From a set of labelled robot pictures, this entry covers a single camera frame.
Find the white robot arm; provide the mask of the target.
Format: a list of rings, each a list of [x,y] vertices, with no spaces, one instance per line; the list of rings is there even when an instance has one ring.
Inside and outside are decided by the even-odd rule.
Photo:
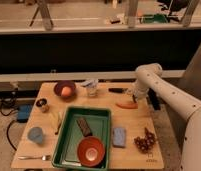
[[[201,100],[164,81],[162,72],[158,63],[138,66],[130,92],[139,100],[154,90],[187,122],[179,171],[201,171]]]

